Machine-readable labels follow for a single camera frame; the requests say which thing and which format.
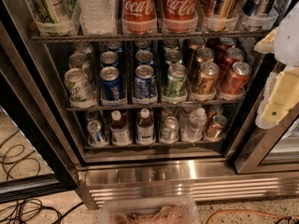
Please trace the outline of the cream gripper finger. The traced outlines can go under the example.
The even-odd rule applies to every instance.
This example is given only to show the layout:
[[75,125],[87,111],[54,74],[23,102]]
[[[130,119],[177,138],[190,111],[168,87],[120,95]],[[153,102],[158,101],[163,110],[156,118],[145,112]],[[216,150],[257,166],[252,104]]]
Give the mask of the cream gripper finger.
[[263,91],[255,124],[261,129],[277,126],[299,102],[299,67],[287,65],[271,72]]
[[257,42],[253,50],[261,54],[273,53],[275,51],[275,39],[277,36],[278,28],[273,29],[268,35],[262,40]]

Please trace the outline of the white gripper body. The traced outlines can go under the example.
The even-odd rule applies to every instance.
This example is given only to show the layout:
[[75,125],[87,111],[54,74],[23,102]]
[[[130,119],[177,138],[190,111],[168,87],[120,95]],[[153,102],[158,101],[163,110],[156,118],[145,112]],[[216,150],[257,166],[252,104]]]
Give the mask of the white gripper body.
[[277,61],[294,67],[299,66],[299,2],[281,21],[274,48]]

